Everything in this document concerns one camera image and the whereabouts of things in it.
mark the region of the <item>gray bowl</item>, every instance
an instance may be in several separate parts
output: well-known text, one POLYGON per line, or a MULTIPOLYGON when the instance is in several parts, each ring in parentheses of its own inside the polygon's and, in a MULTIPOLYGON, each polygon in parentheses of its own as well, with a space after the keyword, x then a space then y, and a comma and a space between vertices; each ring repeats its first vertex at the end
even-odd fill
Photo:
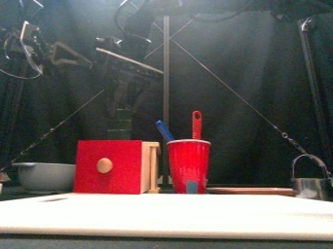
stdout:
POLYGON ((18 182, 33 194, 72 192, 75 165, 45 162, 17 162, 18 182))

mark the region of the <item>wooden knob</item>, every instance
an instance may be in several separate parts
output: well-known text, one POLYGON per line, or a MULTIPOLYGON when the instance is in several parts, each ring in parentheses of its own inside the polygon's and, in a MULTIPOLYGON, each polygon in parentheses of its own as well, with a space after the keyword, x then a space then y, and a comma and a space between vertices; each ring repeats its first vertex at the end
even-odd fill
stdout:
POLYGON ((113 167, 113 163, 109 159, 100 159, 97 161, 97 171, 103 174, 108 173, 113 167))

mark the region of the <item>red wooden box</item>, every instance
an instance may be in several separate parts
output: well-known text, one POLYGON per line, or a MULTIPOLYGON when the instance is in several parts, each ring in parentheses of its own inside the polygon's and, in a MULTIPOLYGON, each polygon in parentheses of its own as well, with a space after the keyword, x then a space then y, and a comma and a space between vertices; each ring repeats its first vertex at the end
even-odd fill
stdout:
POLYGON ((157 142, 79 141, 73 192, 91 194, 157 192, 157 152, 157 142))

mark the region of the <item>metal pitcher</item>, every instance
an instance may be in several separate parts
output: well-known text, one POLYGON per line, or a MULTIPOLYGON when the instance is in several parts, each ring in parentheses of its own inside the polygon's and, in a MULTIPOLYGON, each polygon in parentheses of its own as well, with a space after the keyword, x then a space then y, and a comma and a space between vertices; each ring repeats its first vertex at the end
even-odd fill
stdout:
POLYGON ((333 200, 333 182, 330 173, 327 171, 323 161, 314 155, 302 154, 299 155, 291 163, 291 184, 292 190, 295 191, 295 197, 319 199, 319 200, 333 200), (306 157, 315 162, 321 167, 323 178, 295 178, 295 163, 299 158, 306 157))

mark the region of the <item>blue brush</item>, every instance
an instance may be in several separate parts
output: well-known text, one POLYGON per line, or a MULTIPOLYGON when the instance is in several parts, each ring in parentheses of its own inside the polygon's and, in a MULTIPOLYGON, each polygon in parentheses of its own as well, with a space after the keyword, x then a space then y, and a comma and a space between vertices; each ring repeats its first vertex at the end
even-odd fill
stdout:
POLYGON ((165 142, 169 142, 171 140, 173 140, 173 137, 172 137, 163 121, 156 121, 156 128, 157 128, 165 142))

